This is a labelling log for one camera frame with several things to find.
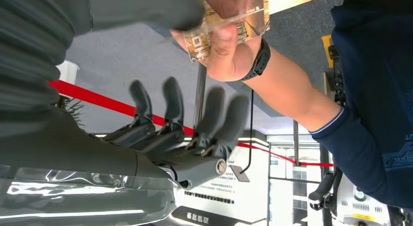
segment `red rope barrier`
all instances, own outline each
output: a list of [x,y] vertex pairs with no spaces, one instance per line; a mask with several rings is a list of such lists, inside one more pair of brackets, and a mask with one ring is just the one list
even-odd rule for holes
[[[118,113],[122,113],[122,114],[126,114],[129,116],[135,116],[135,107],[128,105],[126,103],[122,103],[119,101],[116,101],[114,99],[111,99],[109,97],[103,96],[101,94],[97,94],[95,92],[83,89],[79,86],[67,83],[65,81],[50,81],[49,84],[51,86],[53,86],[57,91],[59,91],[59,93],[64,94],[64,95],[68,95],[70,97],[73,98],[77,98],[81,101],[85,101],[103,108],[107,108],[110,109],[112,111],[118,112]],[[157,116],[157,115],[153,115],[152,117],[153,119],[153,123],[155,125],[160,125],[163,126],[165,125],[165,120],[164,118]],[[187,126],[184,126],[184,133],[186,135],[193,135],[193,129]],[[249,149],[258,149],[261,151],[264,151],[266,153],[270,153],[271,155],[274,155],[278,158],[284,159],[288,162],[291,162],[293,164],[295,164],[295,161],[293,159],[290,159],[288,157],[279,155],[279,154],[275,154],[271,151],[268,151],[266,149],[262,149],[259,147],[255,147],[255,146],[251,146],[249,144],[246,143],[242,143],[239,142],[237,144],[237,146],[239,147],[245,147],[245,148],[249,148]],[[306,163],[306,162],[300,162],[301,165],[305,165],[305,166],[320,166],[320,167],[332,167],[332,164],[329,163]]]

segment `stanchion post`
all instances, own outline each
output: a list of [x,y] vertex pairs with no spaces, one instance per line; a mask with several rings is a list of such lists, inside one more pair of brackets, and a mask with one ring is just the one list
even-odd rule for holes
[[294,139],[294,161],[295,166],[300,166],[300,156],[299,156],[299,139],[298,139],[298,122],[293,121],[293,139]]
[[204,98],[205,98],[205,83],[207,81],[207,68],[201,63],[198,66],[198,81],[196,83],[196,95],[195,95],[195,110],[194,110],[194,127],[199,124],[202,119],[202,113],[204,111]]

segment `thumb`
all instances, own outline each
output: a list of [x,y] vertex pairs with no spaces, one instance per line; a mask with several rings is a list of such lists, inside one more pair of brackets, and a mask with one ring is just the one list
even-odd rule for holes
[[234,54],[238,32],[235,24],[226,24],[215,30],[211,37],[211,54],[207,59],[208,74],[212,78],[225,78],[235,72]]

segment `yellow sign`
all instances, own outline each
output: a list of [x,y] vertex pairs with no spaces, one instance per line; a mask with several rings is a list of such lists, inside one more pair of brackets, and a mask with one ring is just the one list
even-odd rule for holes
[[369,220],[369,221],[375,221],[375,218],[373,216],[368,216],[368,215],[361,215],[361,214],[353,214],[354,218],[361,219],[361,220]]
[[332,68],[333,60],[330,58],[330,53],[328,52],[328,47],[331,45],[331,35],[323,36],[321,40],[323,41],[325,54],[327,55],[328,67]]

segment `reflective surface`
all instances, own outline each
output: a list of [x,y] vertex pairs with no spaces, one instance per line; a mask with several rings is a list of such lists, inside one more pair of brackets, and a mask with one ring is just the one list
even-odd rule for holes
[[141,225],[175,210],[178,190],[166,178],[0,166],[0,225]]

